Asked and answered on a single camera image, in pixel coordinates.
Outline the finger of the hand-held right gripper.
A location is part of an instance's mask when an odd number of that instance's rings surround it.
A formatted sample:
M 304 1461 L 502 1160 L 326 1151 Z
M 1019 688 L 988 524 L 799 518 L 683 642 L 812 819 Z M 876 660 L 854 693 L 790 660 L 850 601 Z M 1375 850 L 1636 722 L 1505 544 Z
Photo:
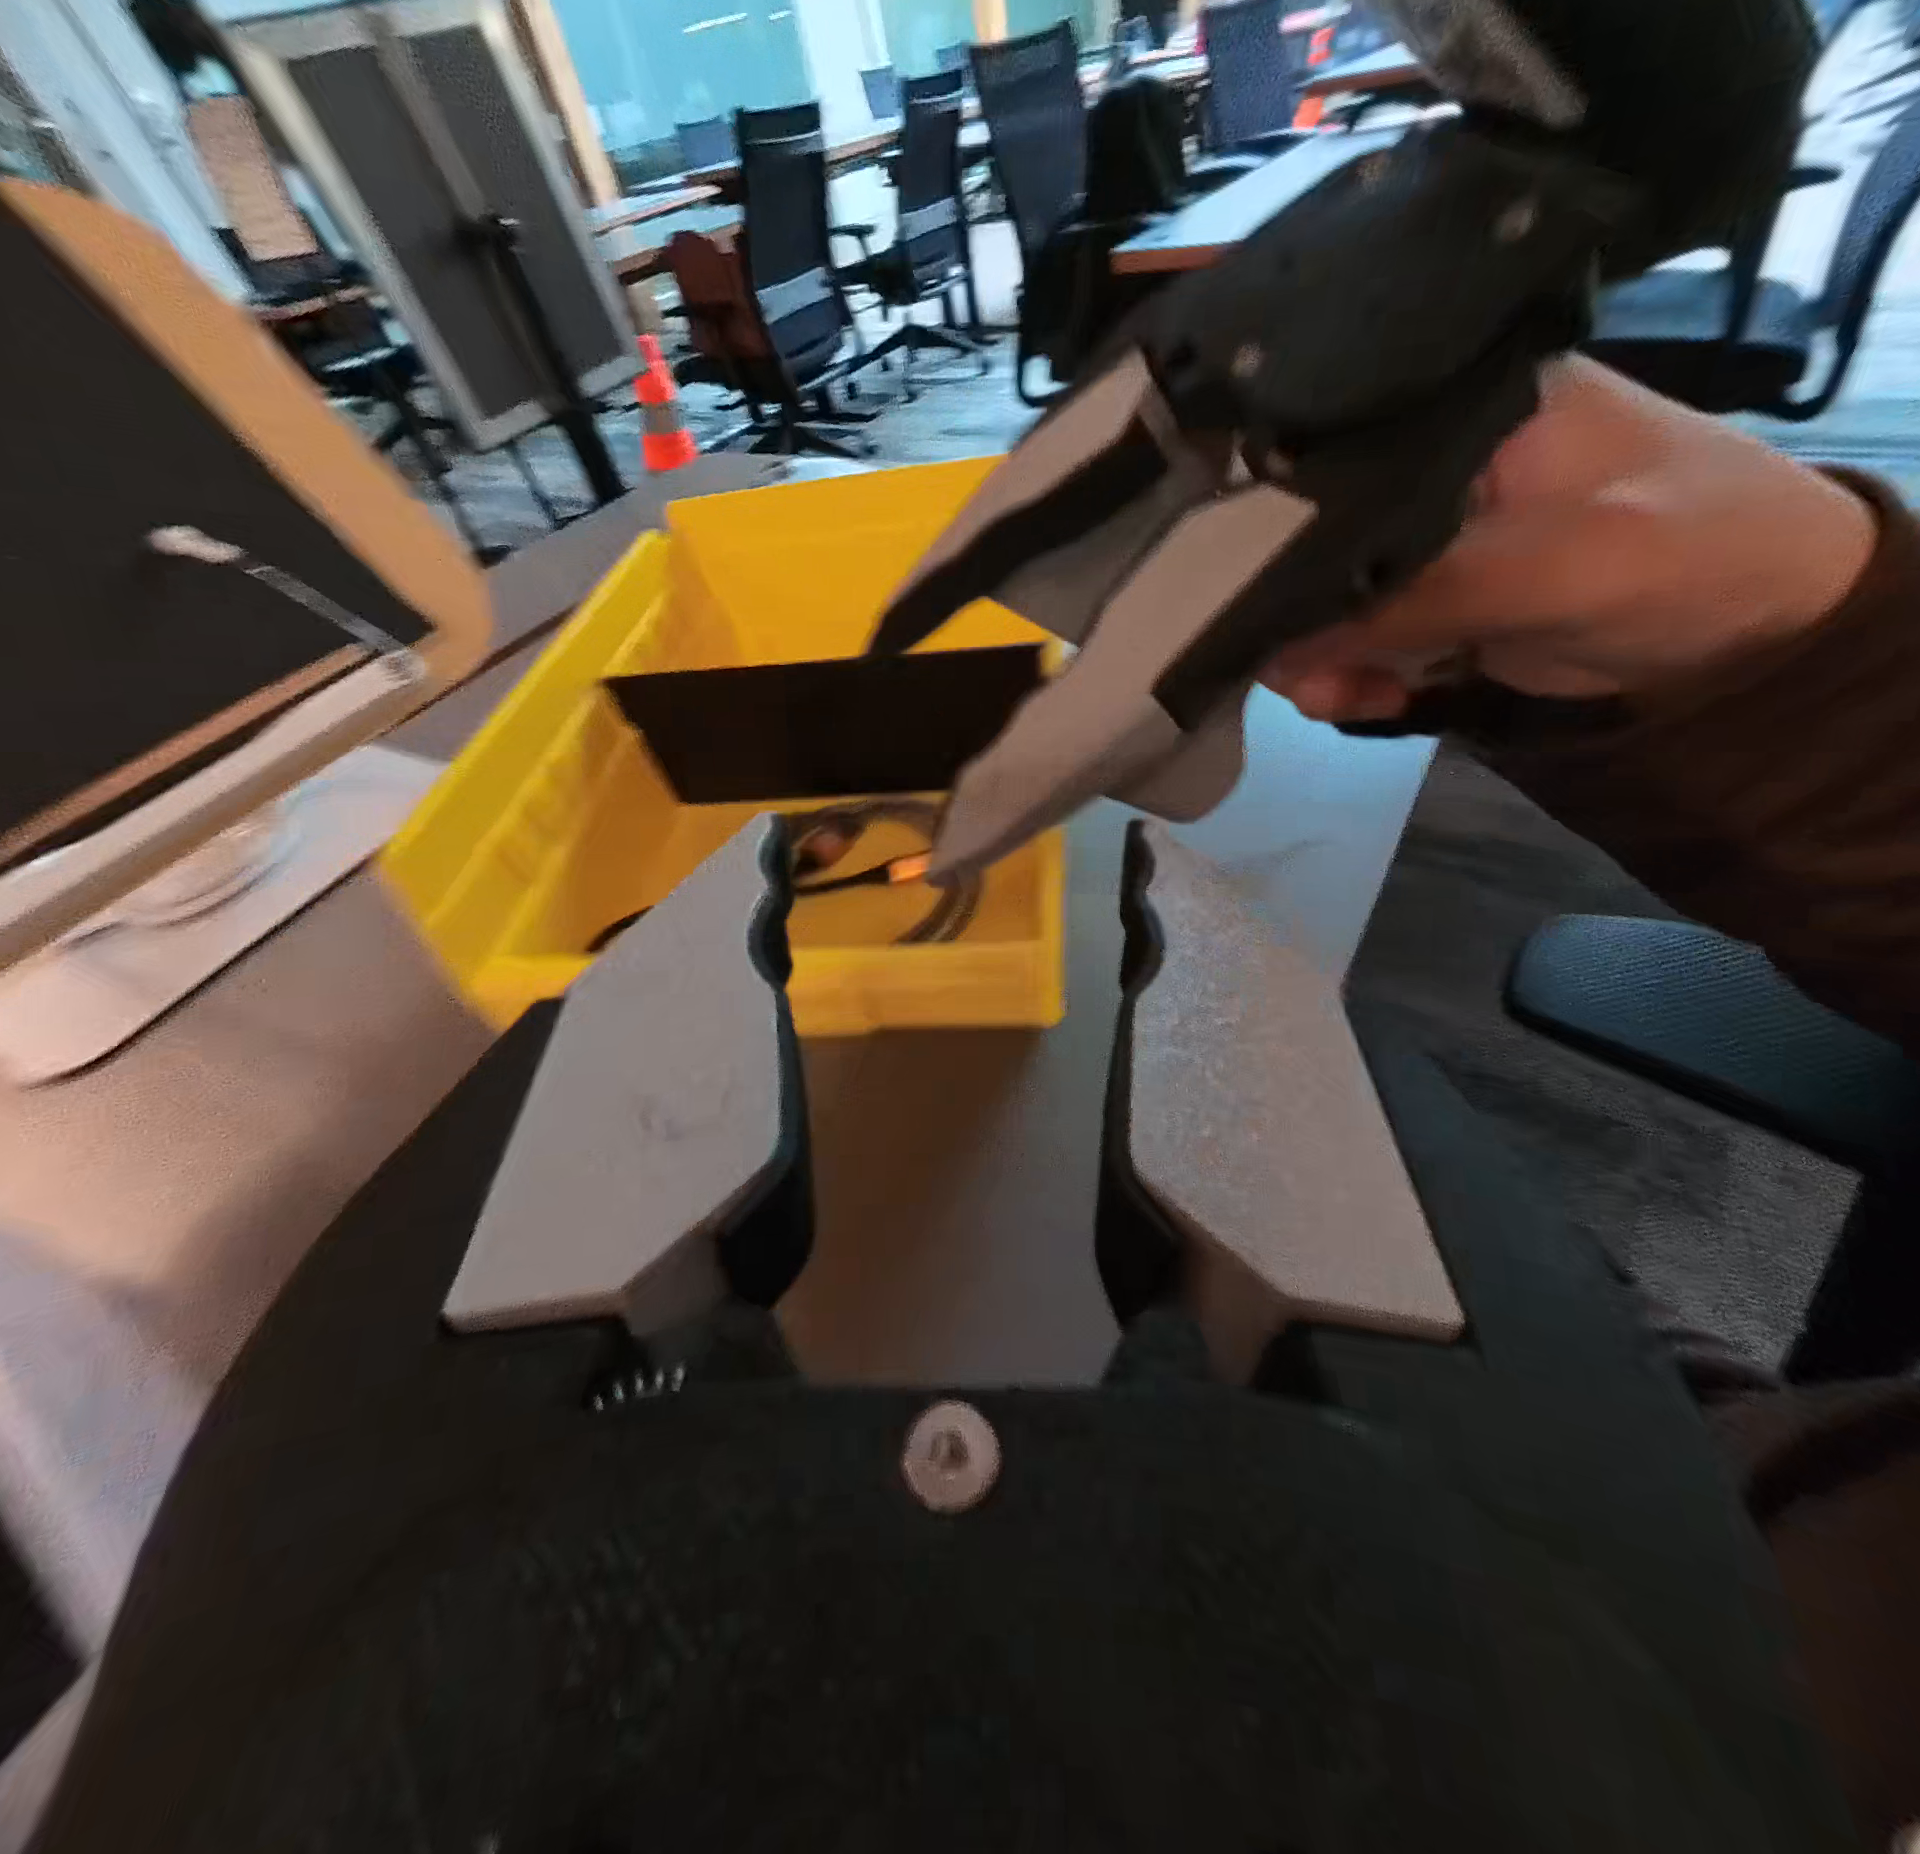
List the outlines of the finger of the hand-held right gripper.
M 1069 665 L 956 775 L 929 881 L 975 876 L 1102 796 L 1171 825 L 1210 813 L 1244 763 L 1240 714 L 1259 658 L 1238 660 L 1194 729 L 1154 688 L 1312 516 L 1307 497 L 1244 485 L 1175 518 L 1106 598 Z
M 1144 350 L 1063 397 L 941 524 L 872 627 L 872 658 L 926 642 L 976 598 L 1077 638 L 1144 544 L 1229 485 Z

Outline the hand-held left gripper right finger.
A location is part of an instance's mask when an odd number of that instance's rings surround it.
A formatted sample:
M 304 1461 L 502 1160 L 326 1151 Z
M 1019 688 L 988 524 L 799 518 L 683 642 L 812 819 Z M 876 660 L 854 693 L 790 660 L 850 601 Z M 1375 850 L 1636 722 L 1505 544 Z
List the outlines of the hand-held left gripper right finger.
M 1337 978 L 1158 819 L 1127 825 L 1117 926 L 1091 1211 L 1117 1329 L 1171 1316 L 1232 1382 L 1291 1329 L 1456 1349 Z

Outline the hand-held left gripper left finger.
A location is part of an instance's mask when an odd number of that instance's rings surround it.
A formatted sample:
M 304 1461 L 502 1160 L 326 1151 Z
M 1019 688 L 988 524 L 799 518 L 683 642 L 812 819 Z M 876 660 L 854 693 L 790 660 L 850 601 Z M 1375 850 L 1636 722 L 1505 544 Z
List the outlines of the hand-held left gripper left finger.
M 465 1256 L 455 1336 L 614 1323 L 692 1343 L 812 1256 L 790 834 L 747 819 L 565 990 Z

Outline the yellow plastic bin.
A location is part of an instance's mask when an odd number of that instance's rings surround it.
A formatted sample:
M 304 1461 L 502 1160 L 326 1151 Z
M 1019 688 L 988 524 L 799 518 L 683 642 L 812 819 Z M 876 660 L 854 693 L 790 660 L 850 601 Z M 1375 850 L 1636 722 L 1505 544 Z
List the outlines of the yellow plastic bin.
M 508 1032 L 555 1001 L 592 954 L 723 850 L 747 819 L 812 813 L 861 828 L 794 909 L 801 1035 L 906 1025 L 1056 1025 L 1066 1013 L 1066 834 L 1049 828 L 970 885 L 936 892 L 900 861 L 929 850 L 941 794 L 687 805 L 617 714 L 604 677 L 708 665 L 867 658 L 906 569 L 988 479 L 988 458 L 703 492 L 624 544 L 455 752 L 379 872 L 464 1005 Z M 1000 601 L 970 601 L 911 652 L 1049 642 Z

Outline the person's right forearm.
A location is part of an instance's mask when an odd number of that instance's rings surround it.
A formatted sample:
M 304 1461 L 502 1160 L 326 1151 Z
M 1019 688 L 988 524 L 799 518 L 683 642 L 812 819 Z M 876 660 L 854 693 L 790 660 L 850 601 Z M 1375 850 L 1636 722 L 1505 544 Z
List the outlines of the person's right forearm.
M 1386 729 L 1462 741 L 1679 914 L 1802 997 L 1920 1041 L 1920 533 L 1897 487 L 1819 465 L 1874 552 L 1805 632 L 1651 694 L 1429 688 Z

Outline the person's right hand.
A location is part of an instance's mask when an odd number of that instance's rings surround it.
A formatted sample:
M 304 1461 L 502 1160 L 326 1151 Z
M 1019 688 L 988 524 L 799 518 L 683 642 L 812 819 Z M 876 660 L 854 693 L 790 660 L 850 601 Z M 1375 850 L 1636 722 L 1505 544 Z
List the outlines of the person's right hand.
M 1814 630 L 1874 543 L 1874 509 L 1831 476 L 1562 358 L 1456 536 L 1259 677 L 1323 722 L 1399 717 L 1444 670 L 1524 694 L 1628 694 Z

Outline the black bin divider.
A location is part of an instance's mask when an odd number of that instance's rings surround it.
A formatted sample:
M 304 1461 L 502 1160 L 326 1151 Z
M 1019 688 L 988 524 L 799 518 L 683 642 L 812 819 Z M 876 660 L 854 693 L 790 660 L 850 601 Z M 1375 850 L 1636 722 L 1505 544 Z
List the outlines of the black bin divider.
M 604 677 L 687 805 L 941 794 L 1049 677 L 1049 642 Z

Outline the black office chair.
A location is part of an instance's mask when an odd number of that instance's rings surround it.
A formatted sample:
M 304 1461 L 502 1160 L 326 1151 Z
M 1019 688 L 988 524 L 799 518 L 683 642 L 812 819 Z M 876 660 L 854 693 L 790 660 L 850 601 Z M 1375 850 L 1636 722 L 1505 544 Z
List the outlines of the black office chair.
M 820 106 L 737 109 L 739 225 L 674 234 L 666 267 L 692 334 L 692 379 L 731 388 L 751 453 L 872 458 L 872 411 L 837 388 L 861 370 L 854 312 L 833 264 Z
M 1049 411 L 1113 315 L 1113 242 L 1089 216 L 1077 33 L 1069 22 L 1051 22 L 975 43 L 970 67 L 1020 250 L 1014 381 L 1020 405 Z
M 1760 274 L 1750 234 L 1720 267 L 1656 267 L 1604 291 L 1585 350 L 1702 414 L 1814 422 L 1850 379 L 1874 285 L 1920 198 L 1920 116 L 1907 106 L 1835 225 L 1810 291 Z

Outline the orange traffic cone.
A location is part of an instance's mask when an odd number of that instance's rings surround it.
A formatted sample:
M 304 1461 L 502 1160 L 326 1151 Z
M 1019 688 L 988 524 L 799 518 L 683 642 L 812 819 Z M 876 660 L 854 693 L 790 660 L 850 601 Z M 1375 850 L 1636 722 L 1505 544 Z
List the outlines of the orange traffic cone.
M 635 405 L 637 405 L 637 434 L 641 434 L 641 471 L 647 476 L 687 471 L 702 458 L 702 444 L 683 419 L 676 379 L 660 350 L 660 340 L 647 332 L 635 334 Z

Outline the grey panel on stand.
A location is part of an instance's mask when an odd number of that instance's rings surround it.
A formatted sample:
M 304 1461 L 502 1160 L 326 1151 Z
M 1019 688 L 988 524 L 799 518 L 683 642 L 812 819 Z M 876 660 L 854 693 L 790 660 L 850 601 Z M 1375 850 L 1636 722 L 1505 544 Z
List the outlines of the grey panel on stand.
M 502 0 L 340 0 L 224 22 L 218 41 L 465 447 L 581 433 L 635 381 L 624 291 Z

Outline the wooden book stand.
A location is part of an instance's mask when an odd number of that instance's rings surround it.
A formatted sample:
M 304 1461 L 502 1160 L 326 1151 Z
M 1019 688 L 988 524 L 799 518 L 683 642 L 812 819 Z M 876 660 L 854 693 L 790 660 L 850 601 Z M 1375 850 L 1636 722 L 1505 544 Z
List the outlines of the wooden book stand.
M 0 201 L 0 1062 L 82 1074 L 371 861 L 483 572 L 173 242 Z

